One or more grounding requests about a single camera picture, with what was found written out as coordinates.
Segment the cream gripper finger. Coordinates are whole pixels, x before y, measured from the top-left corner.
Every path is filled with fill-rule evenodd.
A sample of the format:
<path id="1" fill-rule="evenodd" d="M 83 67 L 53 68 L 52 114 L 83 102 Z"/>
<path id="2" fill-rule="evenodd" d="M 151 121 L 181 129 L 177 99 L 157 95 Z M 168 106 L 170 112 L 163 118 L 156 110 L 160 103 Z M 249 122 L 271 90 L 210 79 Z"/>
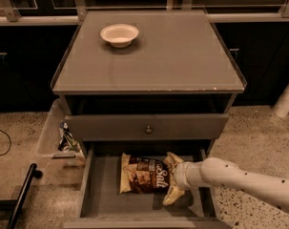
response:
<path id="1" fill-rule="evenodd" d="M 168 206 L 168 205 L 173 204 L 184 194 L 185 194 L 184 190 L 181 190 L 177 186 L 171 185 L 165 198 L 163 199 L 163 205 Z"/>
<path id="2" fill-rule="evenodd" d="M 172 173 L 175 167 L 183 162 L 183 159 L 174 153 L 168 152 L 167 156 L 163 159 L 164 164 L 167 166 L 170 173 Z"/>

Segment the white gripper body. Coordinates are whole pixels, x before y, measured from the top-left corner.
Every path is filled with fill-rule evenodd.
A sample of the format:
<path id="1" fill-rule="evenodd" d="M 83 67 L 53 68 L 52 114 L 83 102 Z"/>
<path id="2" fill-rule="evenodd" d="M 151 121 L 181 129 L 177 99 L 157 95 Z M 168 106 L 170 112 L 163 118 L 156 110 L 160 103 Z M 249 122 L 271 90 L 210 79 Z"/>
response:
<path id="1" fill-rule="evenodd" d="M 174 169 L 174 179 L 177 186 L 183 190 L 190 190 L 202 183 L 200 162 L 181 162 Z"/>

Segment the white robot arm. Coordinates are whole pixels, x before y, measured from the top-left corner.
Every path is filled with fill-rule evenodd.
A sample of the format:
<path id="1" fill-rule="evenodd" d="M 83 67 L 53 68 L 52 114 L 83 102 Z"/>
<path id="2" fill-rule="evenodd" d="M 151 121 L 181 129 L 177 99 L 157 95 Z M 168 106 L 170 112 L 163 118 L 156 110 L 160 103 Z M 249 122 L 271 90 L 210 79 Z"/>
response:
<path id="1" fill-rule="evenodd" d="M 163 204 L 175 203 L 187 190 L 197 187 L 224 187 L 240 190 L 289 214 L 289 179 L 251 173 L 228 160 L 208 157 L 200 162 L 184 161 L 168 152 L 170 187 Z"/>

